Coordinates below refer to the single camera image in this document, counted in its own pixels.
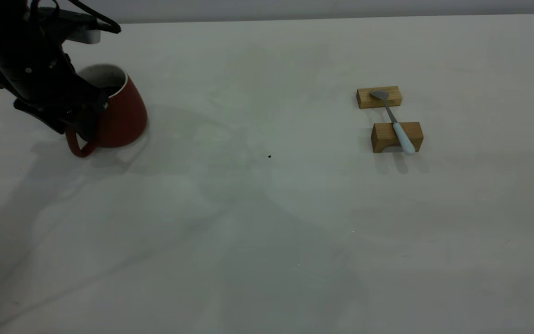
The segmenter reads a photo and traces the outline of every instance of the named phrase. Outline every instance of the spoon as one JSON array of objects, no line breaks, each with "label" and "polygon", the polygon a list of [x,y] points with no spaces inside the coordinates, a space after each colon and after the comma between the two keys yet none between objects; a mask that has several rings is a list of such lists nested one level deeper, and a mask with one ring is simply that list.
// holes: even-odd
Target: spoon
[{"label": "spoon", "polygon": [[388,112],[388,116],[390,117],[390,122],[393,124],[394,133],[399,138],[399,142],[401,143],[401,147],[403,148],[403,152],[407,155],[414,155],[415,154],[415,148],[413,147],[413,144],[411,143],[411,140],[409,140],[409,137],[407,137],[407,134],[405,134],[405,131],[403,130],[403,127],[401,127],[400,123],[397,122],[397,119],[394,117],[393,113],[390,111],[390,108],[388,107],[388,92],[383,90],[373,90],[370,92],[370,95],[373,97],[377,97],[384,102],[384,107],[386,108],[386,112]]}]

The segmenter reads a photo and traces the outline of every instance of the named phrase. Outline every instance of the spoon handle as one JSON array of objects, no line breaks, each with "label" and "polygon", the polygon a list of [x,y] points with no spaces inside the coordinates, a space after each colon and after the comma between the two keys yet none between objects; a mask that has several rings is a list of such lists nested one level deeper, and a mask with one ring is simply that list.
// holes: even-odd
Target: spoon handle
[{"label": "spoon handle", "polygon": [[409,137],[407,137],[407,134],[403,130],[403,127],[401,127],[401,124],[397,122],[393,123],[393,129],[394,129],[394,133],[399,138],[399,142],[401,143],[403,152],[405,152],[405,154],[407,155],[414,155],[415,148],[413,147],[411,140],[409,140]]}]

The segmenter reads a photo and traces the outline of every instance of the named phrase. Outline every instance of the table surface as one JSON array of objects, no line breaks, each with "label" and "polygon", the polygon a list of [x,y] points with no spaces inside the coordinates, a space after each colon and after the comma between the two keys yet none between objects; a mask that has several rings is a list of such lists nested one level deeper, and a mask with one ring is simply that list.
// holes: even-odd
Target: table surface
[{"label": "table surface", "polygon": [[534,333],[534,15],[123,29],[65,50],[129,72],[131,146],[0,90],[0,333]]}]

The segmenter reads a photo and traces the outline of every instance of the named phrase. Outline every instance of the gray wall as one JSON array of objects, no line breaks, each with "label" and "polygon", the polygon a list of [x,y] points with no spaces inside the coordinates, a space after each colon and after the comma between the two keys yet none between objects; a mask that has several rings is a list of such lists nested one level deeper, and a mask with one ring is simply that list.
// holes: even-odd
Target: gray wall
[{"label": "gray wall", "polygon": [[[75,9],[67,0],[65,8]],[[120,22],[534,13],[534,0],[83,0]],[[50,6],[47,0],[42,6]]]}]

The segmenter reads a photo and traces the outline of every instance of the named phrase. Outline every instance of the mug handle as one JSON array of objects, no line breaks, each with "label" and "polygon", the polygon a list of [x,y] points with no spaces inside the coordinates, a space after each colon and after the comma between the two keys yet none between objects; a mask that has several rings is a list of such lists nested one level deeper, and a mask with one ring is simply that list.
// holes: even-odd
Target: mug handle
[{"label": "mug handle", "polygon": [[76,137],[76,131],[72,127],[67,127],[65,129],[65,139],[67,139],[67,144],[70,146],[71,152],[79,158],[85,158],[89,156],[98,146],[96,141],[87,142],[83,148],[80,148],[78,144],[78,139]]}]

